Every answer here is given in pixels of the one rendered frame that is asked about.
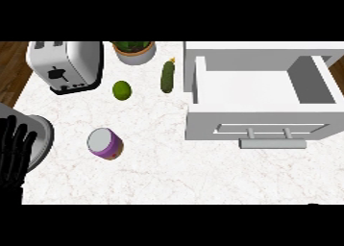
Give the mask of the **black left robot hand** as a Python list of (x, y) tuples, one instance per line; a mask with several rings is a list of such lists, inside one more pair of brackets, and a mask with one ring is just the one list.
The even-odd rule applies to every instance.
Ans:
[(0, 206), (19, 206), (38, 133), (17, 125), (14, 115), (0, 118)]

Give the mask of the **purple can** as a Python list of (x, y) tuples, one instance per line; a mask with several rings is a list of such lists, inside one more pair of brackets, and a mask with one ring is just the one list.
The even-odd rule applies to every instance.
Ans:
[(109, 128), (92, 131), (88, 139), (91, 152), (106, 160), (116, 160), (125, 150), (125, 142)]

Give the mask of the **white open drawer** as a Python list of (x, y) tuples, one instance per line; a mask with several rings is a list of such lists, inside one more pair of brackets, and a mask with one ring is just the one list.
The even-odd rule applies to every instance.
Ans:
[(190, 112), (344, 112), (325, 60), (305, 56), (287, 71), (209, 71), (197, 59)]

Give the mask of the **white drawer front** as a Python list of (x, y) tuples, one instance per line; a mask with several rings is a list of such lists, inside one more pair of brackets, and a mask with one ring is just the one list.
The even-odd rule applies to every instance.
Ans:
[(190, 112), (187, 140), (238, 140), (249, 137), (322, 140), (344, 132), (344, 112)]

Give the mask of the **silver toaster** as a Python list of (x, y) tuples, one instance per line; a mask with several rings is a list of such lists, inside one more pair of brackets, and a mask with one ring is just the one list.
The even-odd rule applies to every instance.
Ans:
[(30, 41), (26, 62), (57, 95), (92, 90), (103, 77), (103, 42)]

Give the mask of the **green lime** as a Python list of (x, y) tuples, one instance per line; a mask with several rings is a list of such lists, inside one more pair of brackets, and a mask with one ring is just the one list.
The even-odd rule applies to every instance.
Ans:
[(114, 97), (120, 100), (125, 101), (132, 97), (134, 90), (132, 86), (126, 81), (119, 81), (114, 86), (113, 86), (113, 93)]

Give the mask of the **white plant pot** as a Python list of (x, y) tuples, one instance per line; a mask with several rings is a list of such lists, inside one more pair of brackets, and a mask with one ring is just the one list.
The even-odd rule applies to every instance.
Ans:
[(117, 46), (114, 46), (114, 50), (117, 53), (117, 57), (120, 61), (128, 65), (142, 65), (148, 63), (157, 53), (157, 44), (154, 41), (150, 42), (148, 46), (135, 53), (126, 53), (120, 50)]

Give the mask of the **green cucumber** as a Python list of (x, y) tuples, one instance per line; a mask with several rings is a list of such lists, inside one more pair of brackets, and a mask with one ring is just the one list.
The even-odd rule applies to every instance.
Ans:
[(173, 75), (175, 75), (175, 59), (170, 59), (165, 63), (163, 75), (162, 75), (162, 90), (166, 93), (173, 92)]

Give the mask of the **green potted plant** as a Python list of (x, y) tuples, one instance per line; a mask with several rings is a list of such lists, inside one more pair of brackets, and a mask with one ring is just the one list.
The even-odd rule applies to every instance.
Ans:
[(123, 52), (137, 53), (148, 47), (150, 41), (114, 41), (113, 44)]

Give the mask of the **white cabinet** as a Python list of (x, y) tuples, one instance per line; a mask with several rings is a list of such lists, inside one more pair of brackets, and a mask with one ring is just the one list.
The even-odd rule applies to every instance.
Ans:
[(195, 60), (209, 71), (287, 71), (300, 56), (322, 56), (333, 66), (344, 56), (344, 41), (185, 41), (184, 91), (193, 91)]

